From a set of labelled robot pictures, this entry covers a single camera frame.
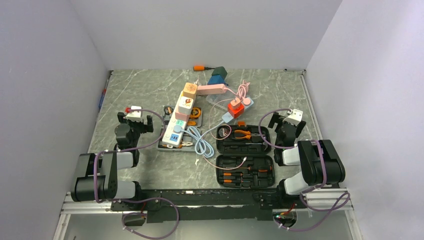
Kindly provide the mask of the white power strip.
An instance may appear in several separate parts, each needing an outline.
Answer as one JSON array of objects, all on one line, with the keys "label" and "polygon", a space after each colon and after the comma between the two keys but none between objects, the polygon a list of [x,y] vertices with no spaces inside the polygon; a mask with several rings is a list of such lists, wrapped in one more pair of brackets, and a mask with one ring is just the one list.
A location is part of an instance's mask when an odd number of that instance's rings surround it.
[{"label": "white power strip", "polygon": [[162,137],[162,144],[167,148],[177,148],[183,139],[184,130],[187,126],[188,119],[178,119],[177,114],[179,114],[178,106],[183,97],[183,92],[181,92],[176,105],[171,114],[170,120],[164,131]]}]

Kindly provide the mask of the pink cube socket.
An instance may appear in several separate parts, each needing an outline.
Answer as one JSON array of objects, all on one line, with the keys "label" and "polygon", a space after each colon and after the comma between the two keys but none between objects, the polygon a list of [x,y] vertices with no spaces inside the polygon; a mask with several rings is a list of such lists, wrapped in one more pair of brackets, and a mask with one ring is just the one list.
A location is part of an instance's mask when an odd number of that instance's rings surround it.
[{"label": "pink cube socket", "polygon": [[174,112],[175,119],[183,122],[187,122],[190,118],[190,114],[180,113],[179,111]]}]

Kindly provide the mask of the beige cube socket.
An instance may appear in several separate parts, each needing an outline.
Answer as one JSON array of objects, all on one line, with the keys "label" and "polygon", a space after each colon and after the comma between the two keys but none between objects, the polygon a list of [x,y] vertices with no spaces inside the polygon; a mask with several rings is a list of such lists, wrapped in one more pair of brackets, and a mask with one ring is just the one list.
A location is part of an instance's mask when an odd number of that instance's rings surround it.
[{"label": "beige cube socket", "polygon": [[182,96],[186,98],[196,99],[198,86],[194,83],[186,82],[182,90]]}]

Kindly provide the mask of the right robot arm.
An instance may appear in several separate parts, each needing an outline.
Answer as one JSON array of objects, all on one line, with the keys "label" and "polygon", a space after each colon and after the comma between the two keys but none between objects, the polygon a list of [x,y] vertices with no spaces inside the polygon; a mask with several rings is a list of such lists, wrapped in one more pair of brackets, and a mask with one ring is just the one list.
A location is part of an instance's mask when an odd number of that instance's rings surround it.
[{"label": "right robot arm", "polygon": [[331,140],[297,140],[306,126],[302,117],[303,112],[297,109],[289,110],[286,116],[274,112],[268,124],[269,128],[276,125],[275,163],[300,167],[300,172],[279,182],[275,200],[282,208],[289,207],[295,196],[337,185],[346,178],[345,167]]}]

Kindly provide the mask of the grey tool tray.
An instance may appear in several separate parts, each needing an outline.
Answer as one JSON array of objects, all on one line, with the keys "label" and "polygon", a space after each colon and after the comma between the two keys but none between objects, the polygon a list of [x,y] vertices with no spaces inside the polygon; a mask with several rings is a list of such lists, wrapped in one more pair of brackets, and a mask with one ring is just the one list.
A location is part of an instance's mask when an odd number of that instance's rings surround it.
[{"label": "grey tool tray", "polygon": [[[171,105],[165,105],[163,107],[162,118],[164,119],[164,122],[166,124],[170,122],[173,111],[174,111],[174,108]],[[193,107],[193,110],[191,111],[187,125],[193,126],[196,128],[201,127],[202,125],[202,108],[201,107],[196,107],[196,106]],[[194,152],[195,151],[194,144],[195,144],[194,139],[190,135],[184,133],[182,135],[181,144],[178,147],[168,146],[165,143],[163,143],[162,140],[160,140],[157,143],[156,149],[162,152]]]}]

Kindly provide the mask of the light blue power strip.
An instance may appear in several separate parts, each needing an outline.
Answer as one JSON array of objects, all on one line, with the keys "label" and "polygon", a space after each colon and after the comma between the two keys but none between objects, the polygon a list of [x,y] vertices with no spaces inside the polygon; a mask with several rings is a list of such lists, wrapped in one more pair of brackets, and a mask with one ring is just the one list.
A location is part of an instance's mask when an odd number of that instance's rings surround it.
[{"label": "light blue power strip", "polygon": [[[250,97],[245,97],[243,100],[241,100],[241,103],[244,105],[245,109],[244,112],[246,112],[253,104],[253,100]],[[236,118],[233,118],[230,113],[228,112],[228,105],[227,105],[227,112],[221,117],[224,123],[229,123],[232,120],[235,120]]]}]

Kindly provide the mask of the green cube socket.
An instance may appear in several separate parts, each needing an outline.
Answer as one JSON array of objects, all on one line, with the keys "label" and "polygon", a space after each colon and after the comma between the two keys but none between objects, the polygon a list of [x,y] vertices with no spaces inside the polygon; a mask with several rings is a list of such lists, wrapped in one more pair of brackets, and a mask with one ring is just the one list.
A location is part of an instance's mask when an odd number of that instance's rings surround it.
[{"label": "green cube socket", "polygon": [[223,79],[226,78],[228,75],[228,72],[223,66],[218,66],[213,69],[213,72],[211,74],[212,76],[221,76]]}]

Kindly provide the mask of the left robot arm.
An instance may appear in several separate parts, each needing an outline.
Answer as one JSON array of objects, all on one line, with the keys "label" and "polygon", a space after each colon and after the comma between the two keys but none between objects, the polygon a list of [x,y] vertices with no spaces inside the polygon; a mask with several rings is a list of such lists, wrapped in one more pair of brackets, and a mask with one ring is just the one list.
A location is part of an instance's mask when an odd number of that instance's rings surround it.
[{"label": "left robot arm", "polygon": [[142,134],[154,131],[153,119],[148,115],[146,122],[142,118],[135,121],[123,112],[119,112],[117,117],[119,125],[114,129],[116,144],[113,150],[79,155],[70,190],[74,202],[124,199],[124,204],[131,210],[143,205],[140,184],[119,180],[118,171],[138,165],[138,141]]}]

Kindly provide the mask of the blue cube socket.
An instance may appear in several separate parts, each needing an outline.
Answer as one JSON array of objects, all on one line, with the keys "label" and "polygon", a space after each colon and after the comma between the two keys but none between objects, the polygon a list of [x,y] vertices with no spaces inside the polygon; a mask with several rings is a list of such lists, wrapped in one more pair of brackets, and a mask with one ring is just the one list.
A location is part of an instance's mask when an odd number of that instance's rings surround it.
[{"label": "blue cube socket", "polygon": [[223,84],[225,86],[228,86],[228,84],[225,82],[225,79],[221,75],[212,75],[207,82],[208,85],[219,85]]}]

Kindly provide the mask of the white cube socket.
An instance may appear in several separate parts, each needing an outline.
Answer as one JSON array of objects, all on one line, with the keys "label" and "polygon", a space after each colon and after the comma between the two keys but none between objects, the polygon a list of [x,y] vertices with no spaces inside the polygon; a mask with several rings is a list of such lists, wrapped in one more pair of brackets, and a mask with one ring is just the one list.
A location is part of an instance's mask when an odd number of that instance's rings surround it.
[{"label": "white cube socket", "polygon": [[177,104],[177,112],[183,115],[190,115],[192,112],[194,99],[186,96],[181,96]]}]

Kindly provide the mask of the red cube socket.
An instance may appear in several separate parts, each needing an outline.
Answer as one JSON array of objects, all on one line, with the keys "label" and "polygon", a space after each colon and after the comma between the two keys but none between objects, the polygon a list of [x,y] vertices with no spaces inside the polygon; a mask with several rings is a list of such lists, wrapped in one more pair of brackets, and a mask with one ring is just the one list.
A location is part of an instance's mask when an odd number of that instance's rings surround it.
[{"label": "red cube socket", "polygon": [[238,107],[234,107],[231,103],[227,105],[227,111],[234,118],[237,119],[241,114],[243,114],[245,106],[241,103]]}]

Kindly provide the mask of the pink charger plug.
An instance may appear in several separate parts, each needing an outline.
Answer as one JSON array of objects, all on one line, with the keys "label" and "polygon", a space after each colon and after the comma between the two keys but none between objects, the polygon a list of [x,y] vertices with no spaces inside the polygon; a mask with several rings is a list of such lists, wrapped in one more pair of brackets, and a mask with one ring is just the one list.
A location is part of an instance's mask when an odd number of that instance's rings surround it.
[{"label": "pink charger plug", "polygon": [[229,103],[229,109],[232,112],[242,112],[244,110],[244,105],[242,104],[242,101],[239,98],[235,98],[233,99],[230,103]]}]

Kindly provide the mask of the black tool case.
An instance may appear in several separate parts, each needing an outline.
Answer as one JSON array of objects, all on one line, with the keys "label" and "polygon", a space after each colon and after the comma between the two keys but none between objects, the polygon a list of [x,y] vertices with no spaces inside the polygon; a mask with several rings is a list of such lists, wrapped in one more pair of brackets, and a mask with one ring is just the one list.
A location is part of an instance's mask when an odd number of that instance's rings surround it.
[{"label": "black tool case", "polygon": [[275,183],[272,147],[266,127],[238,123],[216,131],[216,180],[222,187],[262,189]]}]

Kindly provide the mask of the clear plastic screw box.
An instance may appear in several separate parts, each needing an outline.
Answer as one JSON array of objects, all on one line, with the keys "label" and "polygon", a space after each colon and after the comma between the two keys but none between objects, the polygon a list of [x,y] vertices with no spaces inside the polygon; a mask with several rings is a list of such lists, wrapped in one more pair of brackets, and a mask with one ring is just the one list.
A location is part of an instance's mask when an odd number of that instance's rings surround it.
[{"label": "clear plastic screw box", "polygon": [[221,94],[209,94],[206,97],[206,101],[210,104],[218,104],[222,106],[227,106],[236,96],[231,92],[221,93]]}]

